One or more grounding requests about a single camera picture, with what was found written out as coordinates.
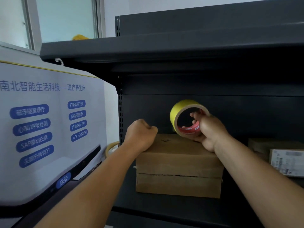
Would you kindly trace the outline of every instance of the person's left arm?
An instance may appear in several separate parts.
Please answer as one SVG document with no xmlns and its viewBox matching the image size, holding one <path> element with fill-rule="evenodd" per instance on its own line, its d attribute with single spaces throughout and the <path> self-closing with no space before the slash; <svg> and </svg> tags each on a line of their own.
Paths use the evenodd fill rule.
<svg viewBox="0 0 304 228">
<path fill-rule="evenodd" d="M 63 198 L 35 228 L 104 227 L 127 169 L 154 142 L 158 130 L 143 119 L 133 122 L 124 143 Z"/>
</svg>

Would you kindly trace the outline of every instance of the blue oval label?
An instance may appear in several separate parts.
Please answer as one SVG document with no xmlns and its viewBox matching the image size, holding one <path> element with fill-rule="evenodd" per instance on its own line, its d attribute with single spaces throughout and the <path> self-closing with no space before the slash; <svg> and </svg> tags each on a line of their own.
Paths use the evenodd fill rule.
<svg viewBox="0 0 304 228">
<path fill-rule="evenodd" d="M 47 132 L 47 133 L 40 134 L 40 135 L 32 137 L 32 138 L 28 138 L 28 139 L 18 142 L 16 145 L 16 150 L 19 153 L 22 153 L 28 149 L 32 149 L 43 143 L 51 141 L 52 138 L 53 138 L 53 134 L 51 132 Z"/>
<path fill-rule="evenodd" d="M 71 173 L 68 172 L 65 175 L 63 175 L 56 183 L 56 188 L 60 189 L 63 187 L 69 180 L 71 179 Z"/>
<path fill-rule="evenodd" d="M 51 121 L 48 118 L 40 119 L 33 122 L 19 124 L 13 127 L 13 134 L 21 136 L 50 127 Z"/>
<path fill-rule="evenodd" d="M 36 161 L 43 159 L 44 157 L 50 155 L 53 152 L 54 152 L 54 146 L 49 145 L 43 149 L 40 149 L 34 153 L 31 153 L 27 156 L 22 157 L 19 161 L 19 166 L 21 168 L 25 168 L 25 167 L 35 163 Z"/>
<path fill-rule="evenodd" d="M 77 111 L 69 114 L 69 119 L 70 121 L 78 119 L 78 118 L 83 118 L 87 115 L 87 112 L 85 110 L 82 111 Z"/>
<path fill-rule="evenodd" d="M 70 101 L 67 103 L 67 107 L 69 109 L 76 109 L 80 107 L 85 107 L 85 100 L 79 100 L 79 101 Z"/>
<path fill-rule="evenodd" d="M 76 140 L 78 140 L 78 139 L 86 136 L 87 134 L 88 134 L 88 130 L 87 129 L 79 131 L 79 132 L 77 132 L 77 133 L 75 133 L 75 134 L 73 134 L 71 136 L 71 141 L 74 142 L 74 141 L 76 141 Z"/>
<path fill-rule="evenodd" d="M 42 104 L 42 105 L 14 107 L 11 108 L 9 113 L 12 119 L 20 119 L 20 118 L 27 118 L 27 117 L 47 114 L 49 110 L 50 108 L 47 104 Z"/>
<path fill-rule="evenodd" d="M 70 125 L 70 131 L 78 130 L 78 129 L 82 128 L 82 127 L 85 127 L 86 125 L 87 125 L 87 121 L 86 120 L 73 123 L 73 124 Z"/>
</svg>

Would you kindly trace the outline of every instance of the person's right arm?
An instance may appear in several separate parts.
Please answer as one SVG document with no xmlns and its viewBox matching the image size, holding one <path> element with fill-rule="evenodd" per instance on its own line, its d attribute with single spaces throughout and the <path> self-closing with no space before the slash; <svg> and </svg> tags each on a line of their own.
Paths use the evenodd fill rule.
<svg viewBox="0 0 304 228">
<path fill-rule="evenodd" d="M 197 141 L 215 152 L 266 228 L 304 227 L 304 189 L 228 134 L 215 117 L 190 114 L 200 121 Z"/>
</svg>

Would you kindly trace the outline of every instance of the frosted glass pane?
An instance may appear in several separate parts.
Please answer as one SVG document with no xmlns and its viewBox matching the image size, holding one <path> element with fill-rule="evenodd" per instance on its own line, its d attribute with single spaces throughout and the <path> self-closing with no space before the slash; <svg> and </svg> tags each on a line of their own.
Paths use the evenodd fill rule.
<svg viewBox="0 0 304 228">
<path fill-rule="evenodd" d="M 0 41 L 29 48 L 21 0 L 0 0 Z"/>
<path fill-rule="evenodd" d="M 36 0 L 42 42 L 95 38 L 92 0 Z"/>
</svg>

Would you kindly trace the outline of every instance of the roll of tape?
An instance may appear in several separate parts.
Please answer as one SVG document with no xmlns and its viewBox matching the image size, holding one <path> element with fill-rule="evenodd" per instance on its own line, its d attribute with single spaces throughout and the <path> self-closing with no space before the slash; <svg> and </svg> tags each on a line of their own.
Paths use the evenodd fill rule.
<svg viewBox="0 0 304 228">
<path fill-rule="evenodd" d="M 194 125 L 189 127 L 184 127 L 184 126 L 181 127 L 177 125 L 177 120 L 180 114 L 184 112 L 186 109 L 193 107 L 199 108 L 201 114 L 206 114 L 207 116 L 210 116 L 210 113 L 206 107 L 193 100 L 179 101 L 172 107 L 170 112 L 170 121 L 173 125 L 174 130 L 177 132 L 178 135 L 185 138 L 193 138 L 201 134 L 201 130 L 199 128 L 200 126 L 199 122 L 196 122 Z"/>
</svg>

